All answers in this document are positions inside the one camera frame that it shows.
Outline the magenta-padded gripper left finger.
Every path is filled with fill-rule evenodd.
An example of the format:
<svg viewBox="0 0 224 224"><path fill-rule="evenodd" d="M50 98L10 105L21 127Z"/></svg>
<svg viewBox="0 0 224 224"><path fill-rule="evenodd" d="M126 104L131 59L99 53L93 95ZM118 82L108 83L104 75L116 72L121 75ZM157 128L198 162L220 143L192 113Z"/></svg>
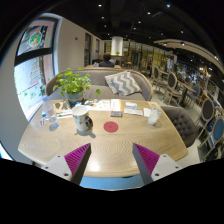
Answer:
<svg viewBox="0 0 224 224"><path fill-rule="evenodd" d="M91 155L91 144L85 144L66 155L56 155L42 169L79 185Z"/></svg>

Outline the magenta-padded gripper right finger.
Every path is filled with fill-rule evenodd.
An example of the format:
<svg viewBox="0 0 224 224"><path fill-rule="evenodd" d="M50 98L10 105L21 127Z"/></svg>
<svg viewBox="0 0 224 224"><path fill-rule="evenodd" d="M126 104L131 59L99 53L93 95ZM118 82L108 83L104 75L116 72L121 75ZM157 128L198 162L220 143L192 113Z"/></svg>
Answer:
<svg viewBox="0 0 224 224"><path fill-rule="evenodd" d="M182 167L167 154L158 155L136 143L133 144L132 153L145 185L182 169Z"/></svg>

